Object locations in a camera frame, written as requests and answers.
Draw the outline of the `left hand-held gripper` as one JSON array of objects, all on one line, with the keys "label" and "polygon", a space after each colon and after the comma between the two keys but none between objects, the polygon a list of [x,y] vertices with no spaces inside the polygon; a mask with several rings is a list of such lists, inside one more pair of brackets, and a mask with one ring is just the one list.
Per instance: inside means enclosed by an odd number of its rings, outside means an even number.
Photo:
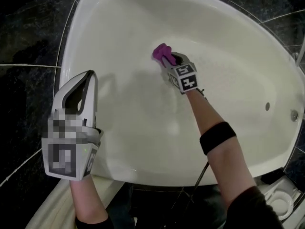
[{"label": "left hand-held gripper", "polygon": [[97,92],[96,73],[89,70],[71,78],[56,93],[41,139],[46,175],[81,181],[91,174],[104,134],[94,128]]}]

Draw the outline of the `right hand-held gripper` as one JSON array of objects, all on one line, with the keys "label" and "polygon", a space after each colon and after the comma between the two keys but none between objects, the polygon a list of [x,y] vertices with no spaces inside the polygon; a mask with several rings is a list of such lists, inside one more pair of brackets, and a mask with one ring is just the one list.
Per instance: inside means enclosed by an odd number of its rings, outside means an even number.
[{"label": "right hand-held gripper", "polygon": [[198,87],[197,70],[189,58],[178,52],[172,52],[172,55],[163,55],[161,57],[163,66],[168,69],[170,82],[180,93],[184,94]]}]

